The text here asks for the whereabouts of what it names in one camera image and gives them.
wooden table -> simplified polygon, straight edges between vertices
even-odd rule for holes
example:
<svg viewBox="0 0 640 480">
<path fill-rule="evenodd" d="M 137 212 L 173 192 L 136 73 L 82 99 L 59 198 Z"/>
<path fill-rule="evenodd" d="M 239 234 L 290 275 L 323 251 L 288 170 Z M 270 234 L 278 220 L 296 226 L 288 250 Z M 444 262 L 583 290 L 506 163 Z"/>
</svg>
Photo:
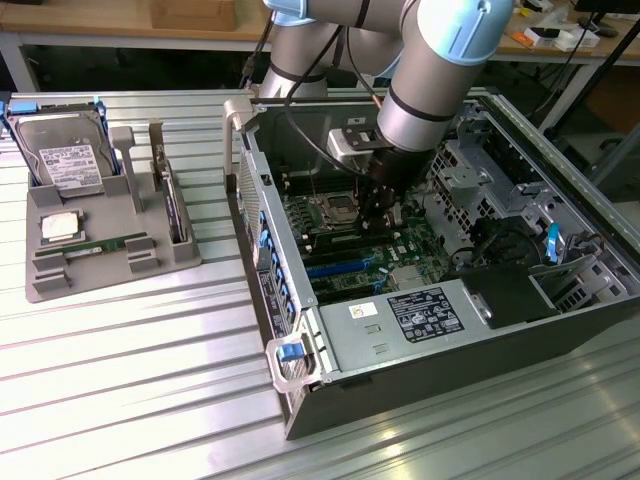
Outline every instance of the wooden table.
<svg viewBox="0 0 640 480">
<path fill-rule="evenodd" d="M 579 15 L 572 12 L 571 18 Z M 236 17 L 238 27 L 233 32 L 167 30 L 152 28 L 147 0 L 47 0 L 42 6 L 0 2 L 0 52 L 17 89 L 30 92 L 37 90 L 37 84 L 22 55 L 24 45 L 251 51 L 268 11 L 262 0 L 237 0 Z M 511 26 L 518 22 L 514 17 Z M 628 21 L 608 23 L 620 31 L 620 36 L 603 38 L 596 49 L 575 55 L 571 63 L 580 68 L 543 128 L 555 124 L 633 25 Z M 555 48 L 529 49 L 504 35 L 493 60 L 563 63 L 568 56 Z M 619 64 L 640 66 L 640 41 L 633 42 Z"/>
</svg>

metal table surface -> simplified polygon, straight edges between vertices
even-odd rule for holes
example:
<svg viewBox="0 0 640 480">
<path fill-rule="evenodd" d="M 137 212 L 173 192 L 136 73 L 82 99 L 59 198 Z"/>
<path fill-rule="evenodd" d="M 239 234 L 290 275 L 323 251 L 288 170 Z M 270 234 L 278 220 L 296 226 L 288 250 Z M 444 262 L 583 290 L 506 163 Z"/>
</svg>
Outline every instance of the metal table surface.
<svg viewBox="0 0 640 480">
<path fill-rule="evenodd" d="M 222 186 L 232 94 L 100 94 L 110 125 L 134 128 L 138 169 L 151 158 L 148 119 L 165 121 L 205 261 L 36 305 L 23 289 L 27 169 L 3 134 L 0 478 L 640 476 L 640 321 L 566 357 L 285 441 Z"/>
</svg>

hard drive label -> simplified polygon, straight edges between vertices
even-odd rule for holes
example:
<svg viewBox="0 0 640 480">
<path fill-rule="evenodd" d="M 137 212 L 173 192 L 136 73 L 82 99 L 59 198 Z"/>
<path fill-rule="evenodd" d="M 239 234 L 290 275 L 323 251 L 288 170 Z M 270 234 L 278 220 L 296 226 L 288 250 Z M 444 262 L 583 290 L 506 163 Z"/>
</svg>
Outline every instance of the hard drive label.
<svg viewBox="0 0 640 480">
<path fill-rule="evenodd" d="M 102 184 L 91 145 L 45 148 L 40 150 L 40 156 L 58 190 Z"/>
<path fill-rule="evenodd" d="M 411 343 L 464 330 L 441 288 L 393 297 L 389 305 L 404 337 Z"/>
</svg>

power supply label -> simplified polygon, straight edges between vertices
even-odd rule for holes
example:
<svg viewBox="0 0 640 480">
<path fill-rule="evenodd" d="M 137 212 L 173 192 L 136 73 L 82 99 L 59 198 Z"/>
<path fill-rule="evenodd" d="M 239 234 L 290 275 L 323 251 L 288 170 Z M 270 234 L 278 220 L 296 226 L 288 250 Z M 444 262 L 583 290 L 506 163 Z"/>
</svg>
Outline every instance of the power supply label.
<svg viewBox="0 0 640 480">
<path fill-rule="evenodd" d="M 389 305 L 404 337 L 411 343 L 464 330 L 441 288 L 393 297 Z"/>
</svg>

desk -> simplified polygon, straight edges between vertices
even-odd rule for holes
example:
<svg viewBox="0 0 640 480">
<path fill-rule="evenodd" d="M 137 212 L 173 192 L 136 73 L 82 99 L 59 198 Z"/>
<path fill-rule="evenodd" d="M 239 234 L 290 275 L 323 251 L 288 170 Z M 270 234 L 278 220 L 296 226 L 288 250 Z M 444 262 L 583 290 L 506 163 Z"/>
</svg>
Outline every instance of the desk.
<svg viewBox="0 0 640 480">
<path fill-rule="evenodd" d="M 134 130 L 136 170 L 151 158 L 148 119 L 161 119 L 204 263 L 27 303 L 27 167 L 3 132 L 3 479 L 383 480 L 428 472 L 520 480 L 637 471 L 638 320 L 564 357 L 287 442 L 222 185 L 222 104 L 238 94 L 16 95 L 45 104 L 99 95 L 109 124 Z"/>
<path fill-rule="evenodd" d="M 237 0 L 235 31 L 201 32 L 152 28 L 147 0 L 48 0 L 42 6 L 3 6 L 0 53 L 20 92 L 38 89 L 21 52 L 23 45 L 251 51 L 268 16 L 261 0 Z M 632 26 L 627 21 L 609 23 L 621 36 Z M 562 116 L 621 36 L 602 39 L 596 49 L 576 54 L 571 63 L 580 68 L 541 128 L 554 125 Z M 493 60 L 563 63 L 568 55 L 554 48 L 528 49 L 504 35 Z M 640 66 L 640 41 L 633 42 L 619 64 Z"/>
<path fill-rule="evenodd" d="M 21 51 L 24 45 L 252 51 L 269 16 L 261 0 L 237 0 L 237 28 L 212 32 L 153 28 L 147 0 L 0 5 L 5 7 L 0 7 L 0 53 L 19 92 L 38 90 Z"/>
</svg>

